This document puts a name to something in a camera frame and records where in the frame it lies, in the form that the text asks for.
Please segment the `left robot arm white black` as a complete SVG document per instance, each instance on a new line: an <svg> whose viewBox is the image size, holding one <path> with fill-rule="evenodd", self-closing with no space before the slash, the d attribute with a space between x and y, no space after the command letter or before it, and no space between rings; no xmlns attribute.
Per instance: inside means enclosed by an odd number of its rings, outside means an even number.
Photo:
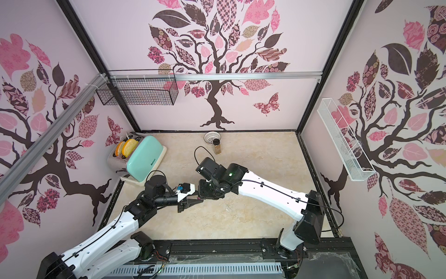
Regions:
<svg viewBox="0 0 446 279"><path fill-rule="evenodd" d="M39 267L39 279L101 279L115 268L153 251L153 241L139 229L159 209L177 206L182 212L197 203L200 187L182 183L172 189L163 175L153 176L135 200L124 206L117 218L84 242L58 255L46 256Z"/></svg>

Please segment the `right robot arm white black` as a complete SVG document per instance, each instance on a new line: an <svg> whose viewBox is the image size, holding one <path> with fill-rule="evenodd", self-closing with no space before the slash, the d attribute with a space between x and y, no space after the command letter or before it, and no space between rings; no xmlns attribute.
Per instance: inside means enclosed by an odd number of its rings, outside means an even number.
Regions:
<svg viewBox="0 0 446 279"><path fill-rule="evenodd" d="M226 194L248 196L279 209L293 219L287 229L281 231L279 246L288 251L303 243L318 245L325 218L325 207L320 193L297 192L261 178L248 168L232 163L228 167L205 158L196 172L201 199L223 199Z"/></svg>

